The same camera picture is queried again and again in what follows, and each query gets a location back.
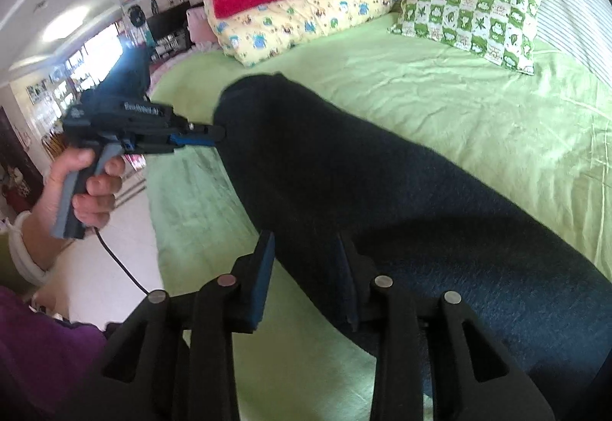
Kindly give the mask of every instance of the green bed sheet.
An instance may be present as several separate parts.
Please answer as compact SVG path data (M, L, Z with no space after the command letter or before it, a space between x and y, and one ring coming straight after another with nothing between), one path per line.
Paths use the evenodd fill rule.
M201 53L163 76L154 100L209 122L231 82L281 72L338 107L441 153L576 247L612 277L610 87L536 41L536 75L387 33L386 15L246 69ZM148 159L159 264L170 294L199 289L250 253L257 233L218 154ZM374 360L316 311L275 264L264 320L235 337L244 419L368 419Z

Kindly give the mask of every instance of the wrist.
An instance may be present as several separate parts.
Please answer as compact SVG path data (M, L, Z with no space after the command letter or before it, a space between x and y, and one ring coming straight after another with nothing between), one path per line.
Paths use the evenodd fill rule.
M32 261L43 271L48 271L62 252L65 240L58 240L50 235L50 227L41 220L37 208L23 221L21 227L23 244Z

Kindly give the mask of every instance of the white cuff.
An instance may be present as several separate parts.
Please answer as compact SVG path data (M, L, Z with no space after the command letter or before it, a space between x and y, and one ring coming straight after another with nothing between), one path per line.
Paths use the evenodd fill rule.
M38 267L23 243L21 227L23 226L23 221L28 217L30 217L30 212L22 212L15 220L14 225L8 225L10 258L13 259L13 264L15 264L17 272L23 279L35 286L42 286L48 281L51 271L43 271Z

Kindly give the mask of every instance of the pink pillow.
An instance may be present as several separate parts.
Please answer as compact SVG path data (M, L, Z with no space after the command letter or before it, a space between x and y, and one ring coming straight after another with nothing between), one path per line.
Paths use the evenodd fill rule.
M189 27L189 36L193 43L201 44L207 41L216 43L216 36L206 19L204 7L201 6L187 10L187 25Z

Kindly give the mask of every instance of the yellow patterned pillow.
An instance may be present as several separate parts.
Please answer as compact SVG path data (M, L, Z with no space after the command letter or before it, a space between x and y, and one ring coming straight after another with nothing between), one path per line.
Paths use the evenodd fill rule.
M211 1L204 0L204 9L225 54L252 67L297 44L382 16L394 1L279 0L221 19L215 17Z

